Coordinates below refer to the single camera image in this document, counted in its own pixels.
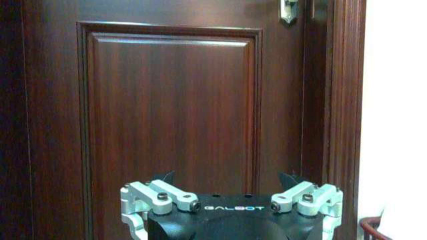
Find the door latch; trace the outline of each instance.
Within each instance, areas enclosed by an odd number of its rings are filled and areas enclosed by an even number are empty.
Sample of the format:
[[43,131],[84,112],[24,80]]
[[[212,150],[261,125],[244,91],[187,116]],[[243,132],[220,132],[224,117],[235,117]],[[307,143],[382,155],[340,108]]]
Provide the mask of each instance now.
[[298,17],[299,0],[280,0],[280,18],[289,24]]

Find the wooden door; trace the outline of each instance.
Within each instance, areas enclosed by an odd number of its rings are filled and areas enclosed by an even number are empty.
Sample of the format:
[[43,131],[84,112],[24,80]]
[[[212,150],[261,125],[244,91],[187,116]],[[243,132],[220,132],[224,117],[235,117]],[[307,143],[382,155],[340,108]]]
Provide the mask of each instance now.
[[197,193],[300,173],[304,1],[24,0],[36,239],[127,239],[119,189]]

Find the white wall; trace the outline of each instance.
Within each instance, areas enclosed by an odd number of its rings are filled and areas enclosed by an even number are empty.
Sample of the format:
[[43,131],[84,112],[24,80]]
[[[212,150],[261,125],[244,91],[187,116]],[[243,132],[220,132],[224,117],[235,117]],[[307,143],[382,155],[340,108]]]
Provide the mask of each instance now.
[[427,227],[415,214],[427,206],[426,125],[427,1],[367,0],[358,215],[387,206],[382,229],[398,240]]

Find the black screw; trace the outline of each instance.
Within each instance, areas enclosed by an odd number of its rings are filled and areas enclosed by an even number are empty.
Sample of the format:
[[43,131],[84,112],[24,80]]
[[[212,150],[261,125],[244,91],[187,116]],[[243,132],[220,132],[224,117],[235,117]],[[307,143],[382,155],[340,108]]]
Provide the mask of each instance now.
[[304,194],[304,195],[302,196],[302,200],[303,200],[304,202],[307,202],[307,203],[312,203],[312,202],[314,202],[314,195],[311,195],[311,194]]
[[200,210],[200,202],[197,200],[193,200],[191,203],[189,203],[189,211],[191,212],[197,212]]
[[157,199],[159,199],[160,201],[168,200],[168,194],[167,194],[165,192],[159,192],[159,194],[157,194]]
[[271,210],[277,213],[280,211],[280,205],[273,201],[271,203]]

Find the metal bracket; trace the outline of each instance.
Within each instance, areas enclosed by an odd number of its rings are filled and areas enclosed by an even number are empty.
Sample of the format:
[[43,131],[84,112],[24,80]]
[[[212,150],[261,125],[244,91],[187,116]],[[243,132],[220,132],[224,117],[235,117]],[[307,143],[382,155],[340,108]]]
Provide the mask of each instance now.
[[343,191],[334,185],[318,187],[303,181],[271,197],[271,209],[276,214],[289,212],[293,204],[298,204],[298,212],[304,216],[324,215],[322,239],[332,240],[334,230],[342,225]]
[[151,181],[148,187],[157,193],[164,192],[172,198],[179,210],[196,212],[200,209],[200,202],[196,194],[185,192],[161,180]]
[[136,181],[120,188],[120,208],[121,222],[128,225],[132,239],[147,240],[148,233],[144,229],[147,212],[152,210],[156,215],[168,214],[172,211],[172,199],[164,192],[157,193]]
[[299,14],[299,0],[280,0],[280,18],[291,24]]

